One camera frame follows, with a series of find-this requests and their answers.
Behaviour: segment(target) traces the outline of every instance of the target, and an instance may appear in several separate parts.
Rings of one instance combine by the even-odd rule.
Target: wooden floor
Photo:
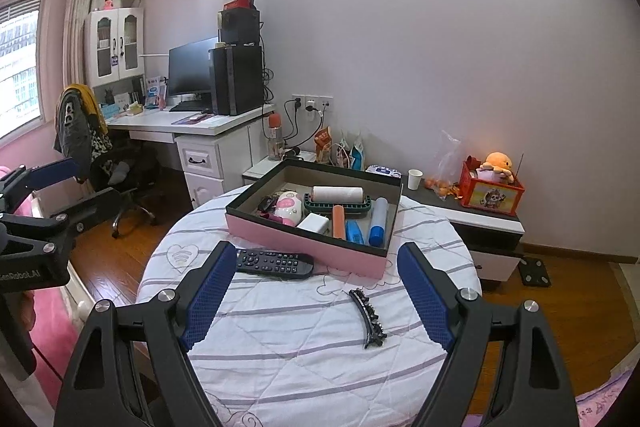
[[[110,298],[118,305],[135,300],[146,261],[164,234],[191,210],[184,178],[166,172],[159,188],[163,201],[150,200],[159,224],[150,227],[142,213],[130,212],[122,221],[122,237],[111,237],[103,223],[78,237],[71,261],[95,299]],[[551,288],[524,287],[517,270],[496,291],[485,292],[490,302],[517,306],[535,299],[549,321],[569,371],[576,395],[609,378],[609,371],[636,345],[625,299],[609,263],[541,257]],[[499,345],[487,350],[470,413],[484,411],[491,393]]]

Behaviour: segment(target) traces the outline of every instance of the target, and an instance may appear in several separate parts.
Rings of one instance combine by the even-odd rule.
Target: window
[[[40,117],[36,41],[40,0],[0,7],[0,138]]]

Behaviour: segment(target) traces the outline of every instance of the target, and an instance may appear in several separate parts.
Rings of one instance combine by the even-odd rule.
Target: hand
[[[33,330],[36,324],[36,310],[33,306],[33,290],[23,292],[20,299],[20,321],[27,331]]]

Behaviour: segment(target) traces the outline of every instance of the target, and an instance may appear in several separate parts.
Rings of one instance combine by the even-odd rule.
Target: green tray
[[[344,214],[366,214],[371,210],[371,198],[365,196],[364,203],[314,203],[311,201],[311,196],[305,194],[305,208],[309,212],[314,214],[331,214],[334,210],[334,205],[341,204],[344,207]]]

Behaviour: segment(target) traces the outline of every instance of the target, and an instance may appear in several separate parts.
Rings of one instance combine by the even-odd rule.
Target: open cardboard box
[[[372,202],[377,198],[386,198],[389,205],[383,247],[358,245],[336,239],[332,236],[331,227],[329,232],[319,234],[276,223],[258,217],[255,213],[262,199],[274,192],[295,190],[302,199],[305,193],[311,193],[311,189],[316,185],[362,187]],[[399,178],[299,160],[285,160],[227,205],[226,223],[232,234],[266,248],[289,253],[306,253],[320,263],[338,270],[380,279],[386,268],[386,254],[401,195],[402,181]],[[346,216],[346,219],[355,219],[358,222],[365,241],[369,237],[371,213],[372,210],[367,214]]]

